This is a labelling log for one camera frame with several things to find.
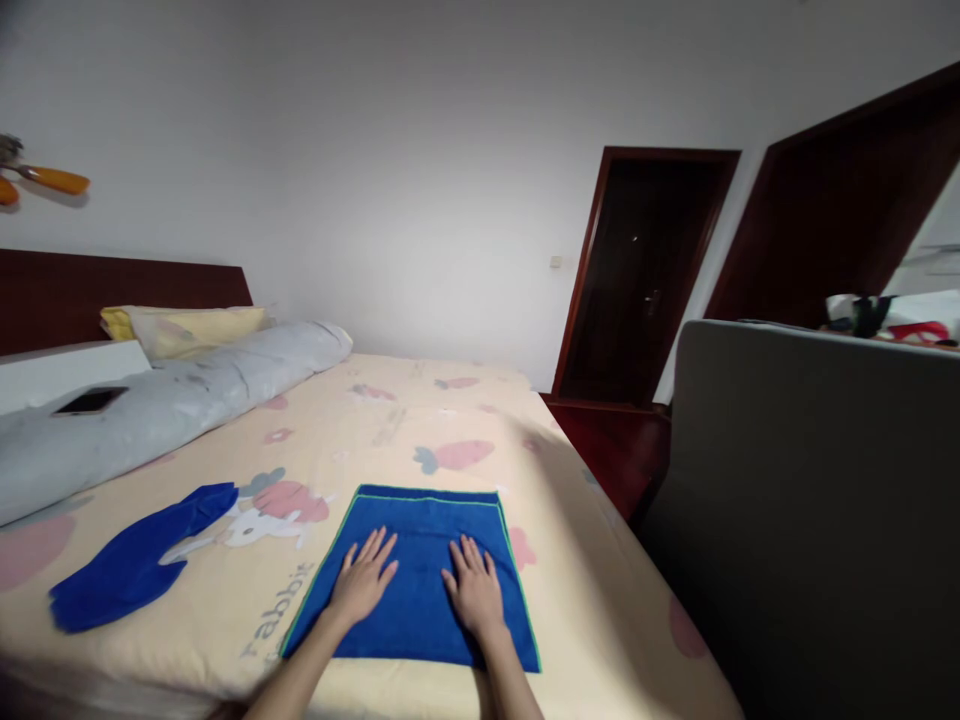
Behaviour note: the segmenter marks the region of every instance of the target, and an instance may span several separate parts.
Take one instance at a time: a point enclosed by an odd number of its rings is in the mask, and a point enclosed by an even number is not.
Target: headboard
[[[640,539],[748,718],[960,717],[960,356],[680,336]]]
[[[106,340],[111,305],[252,304],[239,267],[0,250],[0,355]]]

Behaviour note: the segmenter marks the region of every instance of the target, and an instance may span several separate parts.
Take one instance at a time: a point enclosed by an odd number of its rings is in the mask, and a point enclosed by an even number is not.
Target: finger
[[[357,551],[357,544],[354,543],[350,546],[350,549],[347,550],[347,554],[343,558],[343,570],[347,571],[353,565],[353,554]]]
[[[370,533],[370,537],[367,538],[367,541],[363,544],[363,547],[360,548],[360,554],[357,555],[357,562],[363,561],[363,559],[367,556],[367,551],[370,549],[370,546],[373,544],[373,540],[374,538],[377,537],[378,532],[380,531],[374,530],[372,533]]]
[[[387,544],[380,548],[380,552],[378,552],[373,558],[373,564],[378,568],[383,567],[383,564],[387,561],[387,558],[390,557],[390,553],[393,552],[393,546],[396,544],[397,534],[394,533],[390,536],[390,539],[387,540]]]
[[[443,584],[447,586],[447,592],[450,593],[450,597],[455,597],[457,594],[456,578],[454,578],[446,568],[441,568],[440,574],[443,575]]]
[[[497,566],[493,564],[493,556],[490,553],[486,553],[484,556],[487,560],[487,575],[493,578],[493,581],[499,585],[500,580],[497,578]]]
[[[453,564],[457,568],[457,575],[463,577],[463,574],[467,571],[467,563],[460,553],[460,548],[452,540],[450,541],[450,554],[453,556]]]
[[[380,575],[380,589],[382,590],[387,585],[390,584],[390,581],[393,580],[393,576],[397,574],[397,568],[400,567],[400,561],[394,560],[392,563],[387,565],[387,569],[383,571]]]
[[[370,546],[370,549],[367,550],[367,562],[372,562],[373,559],[377,556],[377,553],[380,552],[380,545],[383,543],[383,537],[387,534],[386,526],[381,527],[377,531],[377,536],[373,539],[373,545]]]
[[[462,536],[460,540],[463,545],[463,558],[467,561],[467,567],[471,570],[482,570],[483,566],[477,567],[477,559],[473,554],[473,543],[466,535]]]
[[[483,572],[483,557],[480,555],[480,547],[475,538],[470,538],[470,552],[473,554],[474,568]]]

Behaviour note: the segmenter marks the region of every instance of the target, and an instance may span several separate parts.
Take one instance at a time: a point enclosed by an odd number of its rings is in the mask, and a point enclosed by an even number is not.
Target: yellow pillow
[[[176,310],[124,305],[104,308],[100,317],[114,340],[139,340],[151,361],[192,357],[235,342],[269,323],[262,307]]]

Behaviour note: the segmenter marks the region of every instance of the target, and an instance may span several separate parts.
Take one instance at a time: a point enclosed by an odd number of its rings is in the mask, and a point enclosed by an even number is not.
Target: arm
[[[397,536],[380,547],[386,528],[374,530],[354,560],[357,545],[343,559],[340,577],[333,588],[333,597],[327,609],[320,613],[317,623],[293,657],[280,668],[257,698],[244,720],[294,720],[303,717],[320,676],[350,632],[350,628],[365,619],[380,602],[383,591],[397,572],[398,562],[390,563],[383,574],[383,563],[389,557]]]
[[[493,558],[486,553],[484,565],[473,538],[461,536],[460,542],[462,553],[455,542],[450,543],[457,577],[446,569],[440,572],[457,615],[477,639],[487,661],[497,714],[500,720],[543,720],[503,620],[503,598]]]

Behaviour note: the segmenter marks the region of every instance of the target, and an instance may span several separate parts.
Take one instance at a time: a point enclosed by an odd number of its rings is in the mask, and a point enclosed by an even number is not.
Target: orange fan blade
[[[20,193],[17,192],[13,183],[0,177],[0,205],[15,205],[19,199]]]
[[[27,180],[33,180],[54,190],[65,192],[68,195],[83,195],[86,189],[90,187],[89,178],[85,178],[83,175],[64,172],[63,170],[21,165],[17,168],[17,172],[27,178]]]

